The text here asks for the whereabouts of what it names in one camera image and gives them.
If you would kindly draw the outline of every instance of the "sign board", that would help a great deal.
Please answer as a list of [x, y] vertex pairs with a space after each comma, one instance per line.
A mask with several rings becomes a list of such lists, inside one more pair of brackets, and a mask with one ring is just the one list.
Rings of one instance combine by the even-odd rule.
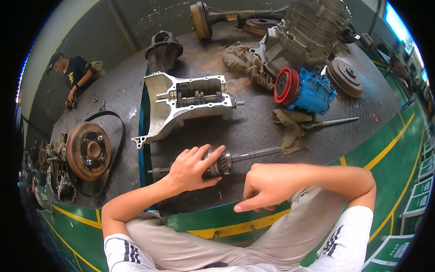
[[411, 235], [389, 235], [381, 246], [364, 263], [363, 272], [389, 272], [400, 261], [411, 243], [414, 234]]
[[420, 165], [420, 172], [418, 173], [418, 182], [433, 175], [435, 172], [435, 155], [425, 159]]
[[429, 141], [425, 143], [425, 148], [423, 150], [423, 156], [425, 159], [429, 158], [434, 154], [435, 151], [435, 138], [430, 138]]
[[430, 176], [414, 185], [411, 197], [402, 214], [400, 235], [414, 234], [422, 220], [432, 192], [434, 176]]

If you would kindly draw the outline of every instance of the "transmission shaft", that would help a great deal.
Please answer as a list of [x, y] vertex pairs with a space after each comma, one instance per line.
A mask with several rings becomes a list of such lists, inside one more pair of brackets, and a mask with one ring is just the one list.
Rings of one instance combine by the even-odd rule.
[[[207, 152], [207, 154], [204, 156], [204, 159], [207, 158], [209, 155], [211, 155], [215, 151], [214, 148], [210, 148]], [[229, 175], [229, 169], [233, 168], [233, 163], [245, 161], [245, 160], [251, 160], [253, 158], [263, 157], [267, 155], [272, 155], [281, 152], [280, 148], [278, 146], [272, 147], [272, 148], [265, 148], [260, 149], [256, 151], [251, 151], [246, 154], [232, 154], [230, 151], [225, 151], [222, 153], [222, 155], [215, 161], [213, 164], [208, 167], [204, 174], [206, 176], [211, 177], [217, 177], [217, 176], [223, 176], [223, 175]], [[148, 173], [153, 174], [167, 174], [169, 173], [171, 169], [172, 163], [169, 167], [164, 168], [153, 168], [152, 170], [149, 170]]]

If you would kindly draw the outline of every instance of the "gray pants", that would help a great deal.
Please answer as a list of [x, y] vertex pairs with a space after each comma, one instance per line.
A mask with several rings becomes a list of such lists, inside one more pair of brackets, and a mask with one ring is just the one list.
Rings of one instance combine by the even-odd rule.
[[331, 191], [309, 188], [295, 194], [291, 203], [291, 211], [246, 248], [177, 232], [157, 211], [143, 212], [126, 227], [139, 248], [168, 270], [191, 271], [225, 262], [228, 266], [269, 263], [291, 271], [330, 232], [346, 200]]

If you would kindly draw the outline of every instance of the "black cap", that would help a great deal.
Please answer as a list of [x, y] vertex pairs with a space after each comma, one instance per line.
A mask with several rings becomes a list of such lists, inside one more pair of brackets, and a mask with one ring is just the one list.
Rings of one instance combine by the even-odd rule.
[[45, 74], [48, 75], [48, 73], [53, 69], [53, 65], [56, 61], [59, 60], [60, 56], [64, 56], [62, 52], [56, 52], [51, 56], [50, 62], [48, 63], [48, 68], [45, 70]]

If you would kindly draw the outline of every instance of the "red pulley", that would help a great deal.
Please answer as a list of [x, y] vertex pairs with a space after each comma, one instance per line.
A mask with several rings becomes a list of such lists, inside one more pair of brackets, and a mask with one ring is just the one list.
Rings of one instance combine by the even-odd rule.
[[296, 70], [284, 67], [278, 74], [274, 86], [277, 103], [290, 104], [298, 92], [299, 75]]

